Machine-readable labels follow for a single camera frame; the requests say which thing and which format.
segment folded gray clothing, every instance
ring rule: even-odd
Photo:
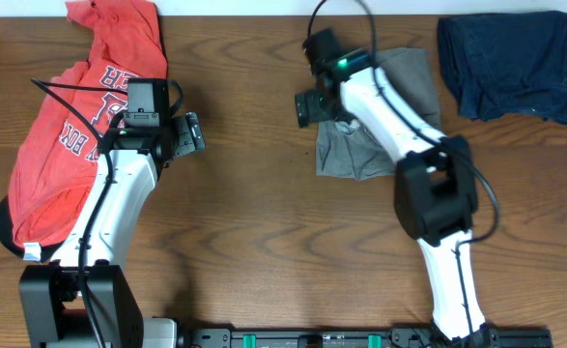
[[[427,52],[395,48],[378,53],[378,62],[399,95],[427,123],[441,129],[438,93]],[[318,176],[365,180],[394,174],[395,165],[371,133],[354,121],[319,125],[316,164]]]

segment folded clothing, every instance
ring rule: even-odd
[[[131,77],[167,75],[158,19],[144,0],[67,3],[69,20],[94,31],[87,62],[77,62],[56,83],[126,90]],[[99,133],[127,107],[119,93],[52,88],[82,113]],[[19,148],[8,204],[13,242],[62,243],[71,232],[97,173],[96,139],[64,106],[49,96]]]
[[[471,14],[438,22],[441,75],[459,114],[567,125],[567,14]]]
[[[396,48],[379,52],[377,60],[401,98],[439,129],[439,99],[427,52],[422,48]],[[349,125],[320,123],[316,147],[318,176],[365,180],[394,174],[395,165],[385,149],[356,120]]]

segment black cloth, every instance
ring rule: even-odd
[[[9,211],[9,197],[6,196],[0,202],[0,243],[16,256],[23,258],[23,248],[13,243],[13,221]],[[41,251],[41,262],[48,260],[61,244],[43,246]]]
[[[459,114],[567,125],[567,14],[471,14],[438,22],[441,75]]]

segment white label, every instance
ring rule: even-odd
[[[24,243],[25,252],[23,253],[23,261],[41,262],[41,245],[37,242]]]

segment wooden table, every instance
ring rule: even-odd
[[[307,17],[167,17],[169,77],[199,113],[208,148],[166,169],[147,200],[127,279],[145,316],[237,327],[386,327],[431,319],[417,244],[397,222],[393,180],[315,176],[317,127],[299,130],[294,93],[312,86]],[[567,127],[508,116],[471,123],[441,81],[435,16],[382,16],[380,48],[428,49],[447,133],[472,145],[502,224],[473,247],[488,320],[547,325],[567,347]],[[344,43],[361,17],[320,17]],[[0,199],[48,80],[87,57],[92,34],[64,18],[0,19]],[[483,195],[474,216],[491,221]],[[0,346],[26,346],[17,284],[25,264],[0,245]]]

